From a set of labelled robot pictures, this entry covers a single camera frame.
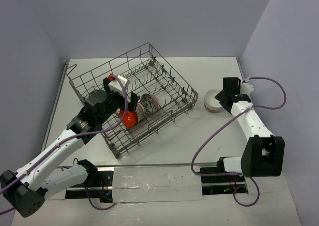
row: metal dish rack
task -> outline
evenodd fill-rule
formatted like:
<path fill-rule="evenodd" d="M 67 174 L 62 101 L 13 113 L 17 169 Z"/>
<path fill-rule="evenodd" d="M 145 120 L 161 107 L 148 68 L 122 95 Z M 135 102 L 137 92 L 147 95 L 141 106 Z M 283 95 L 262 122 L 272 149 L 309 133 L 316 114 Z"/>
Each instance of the metal dish rack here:
<path fill-rule="evenodd" d="M 128 129 L 121 124 L 115 130 L 102 134 L 116 158 L 139 145 L 153 133 L 157 134 L 158 130 L 169 122 L 175 122 L 178 116 L 187 114 L 198 98 L 197 91 L 149 43 L 84 73 L 79 74 L 75 71 L 76 68 L 76 64 L 69 66 L 66 75 L 82 103 L 91 91 L 103 88 L 103 79 L 110 73 L 130 80 L 128 98 L 133 91 L 137 95 L 154 94 L 159 101 L 158 111 L 146 116 L 133 128 Z M 118 120 L 118 113 L 114 113 L 105 122 L 103 129 L 109 128 Z"/>

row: gray wire rack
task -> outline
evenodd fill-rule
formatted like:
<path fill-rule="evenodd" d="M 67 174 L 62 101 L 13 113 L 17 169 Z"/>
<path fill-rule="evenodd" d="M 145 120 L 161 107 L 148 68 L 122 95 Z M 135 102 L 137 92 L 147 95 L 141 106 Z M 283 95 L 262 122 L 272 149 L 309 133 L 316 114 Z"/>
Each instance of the gray wire rack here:
<path fill-rule="evenodd" d="M 197 91 L 176 71 L 176 69 L 149 43 L 143 44 L 108 62 L 84 73 L 76 71 L 74 64 L 66 69 L 69 82 L 84 103 L 89 93 L 103 88 L 103 79 L 110 73 L 121 75 L 130 80 L 127 88 L 137 95 L 151 93 L 159 101 L 159 109 L 145 117 L 134 127 L 128 129 L 123 124 L 113 131 L 103 133 L 107 146 L 116 158 L 152 135 L 169 122 L 175 122 L 183 113 L 188 113 L 195 105 Z M 109 128 L 119 120 L 114 113 L 103 125 Z"/>

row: wall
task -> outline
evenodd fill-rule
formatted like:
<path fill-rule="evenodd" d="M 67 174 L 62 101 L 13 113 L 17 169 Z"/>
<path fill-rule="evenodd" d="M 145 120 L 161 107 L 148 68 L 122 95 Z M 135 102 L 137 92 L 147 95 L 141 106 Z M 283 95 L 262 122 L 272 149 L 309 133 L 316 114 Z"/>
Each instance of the wall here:
<path fill-rule="evenodd" d="M 269 0 L 29 0 L 65 59 L 241 56 Z"/>
<path fill-rule="evenodd" d="M 287 91 L 284 109 L 258 112 L 286 142 L 284 172 L 304 226 L 319 222 L 318 12 L 318 0 L 270 0 L 241 60 L 246 77 L 273 77 Z M 256 103 L 281 101 L 275 86 L 254 83 Z"/>
<path fill-rule="evenodd" d="M 27 0 L 0 0 L 0 172 L 40 151 L 55 100 L 62 60 Z M 0 212 L 12 206 L 0 196 Z M 13 212 L 0 216 L 11 224 Z"/>

